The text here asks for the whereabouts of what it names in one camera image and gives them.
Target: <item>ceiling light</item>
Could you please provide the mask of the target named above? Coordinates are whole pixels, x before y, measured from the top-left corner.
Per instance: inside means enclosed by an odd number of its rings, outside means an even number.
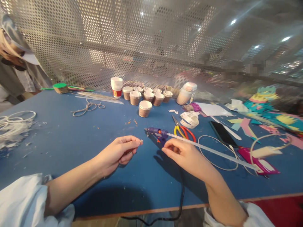
[[[288,36],[288,37],[282,39],[282,42],[284,42],[284,41],[286,41],[286,40],[289,40],[289,39],[290,39],[290,36]]]

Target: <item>red floor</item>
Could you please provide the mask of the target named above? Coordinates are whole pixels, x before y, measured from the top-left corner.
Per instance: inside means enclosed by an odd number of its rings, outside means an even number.
[[[254,201],[276,227],[303,226],[303,196]]]

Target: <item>perforated metal panel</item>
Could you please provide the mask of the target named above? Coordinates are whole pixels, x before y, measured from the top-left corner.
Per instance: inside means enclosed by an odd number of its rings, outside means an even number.
[[[54,83],[109,90],[118,76],[177,95],[193,81],[196,99],[222,102],[278,84],[300,98],[300,1],[2,2]]]

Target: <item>black cable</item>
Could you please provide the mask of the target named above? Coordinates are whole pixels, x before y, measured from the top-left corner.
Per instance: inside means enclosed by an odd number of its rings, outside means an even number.
[[[180,198],[180,207],[179,207],[179,213],[175,218],[156,218],[155,220],[153,220],[150,224],[146,223],[143,219],[138,218],[138,217],[121,217],[123,219],[127,219],[127,220],[139,220],[141,222],[143,222],[146,226],[152,226],[156,221],[176,221],[180,218],[181,216],[181,212],[182,212],[182,206],[183,206],[183,199],[184,199],[184,180],[183,180],[183,173],[182,173],[182,168],[180,166],[179,167],[179,172],[181,175],[181,198]]]

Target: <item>smartphone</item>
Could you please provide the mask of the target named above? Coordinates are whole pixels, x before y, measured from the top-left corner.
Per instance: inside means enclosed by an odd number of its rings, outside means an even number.
[[[224,128],[224,126],[218,122],[210,121],[211,127],[215,131],[218,139],[224,143],[225,145],[232,145],[233,147],[238,147],[233,138],[230,136],[228,131]]]

